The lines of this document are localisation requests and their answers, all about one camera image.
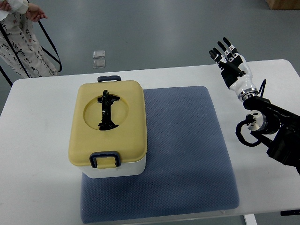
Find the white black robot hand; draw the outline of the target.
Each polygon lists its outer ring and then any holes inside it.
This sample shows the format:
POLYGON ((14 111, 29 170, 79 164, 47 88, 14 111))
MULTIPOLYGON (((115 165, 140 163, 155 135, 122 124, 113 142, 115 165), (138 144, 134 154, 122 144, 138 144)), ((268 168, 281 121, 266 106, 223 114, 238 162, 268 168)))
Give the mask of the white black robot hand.
POLYGON ((220 68, 227 88, 234 91, 241 102, 257 96, 258 89, 252 82, 253 75, 244 56, 226 37, 217 44, 222 51, 213 48, 209 54, 220 68))

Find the person's bare hand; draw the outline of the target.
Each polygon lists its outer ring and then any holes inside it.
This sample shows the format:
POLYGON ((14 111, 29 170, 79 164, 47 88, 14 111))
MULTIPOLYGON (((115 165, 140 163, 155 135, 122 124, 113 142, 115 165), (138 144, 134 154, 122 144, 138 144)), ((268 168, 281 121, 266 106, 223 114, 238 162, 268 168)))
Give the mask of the person's bare hand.
POLYGON ((28 9, 26 11, 26 17, 32 22, 38 22, 41 19, 47 19, 48 16, 45 12, 36 4, 28 3, 28 9))

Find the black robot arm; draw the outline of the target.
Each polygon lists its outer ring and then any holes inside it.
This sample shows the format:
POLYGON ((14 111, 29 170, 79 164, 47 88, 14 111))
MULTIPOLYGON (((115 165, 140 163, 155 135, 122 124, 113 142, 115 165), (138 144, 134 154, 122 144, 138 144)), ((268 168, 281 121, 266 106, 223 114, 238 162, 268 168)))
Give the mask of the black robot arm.
POLYGON ((267 155, 300 171, 300 117, 290 111, 273 105, 268 99, 259 96, 244 100, 245 109, 252 111, 236 127, 239 141, 249 147, 264 144, 268 147, 267 155), (241 134, 246 124, 250 134, 257 139, 255 143, 247 142, 241 134))

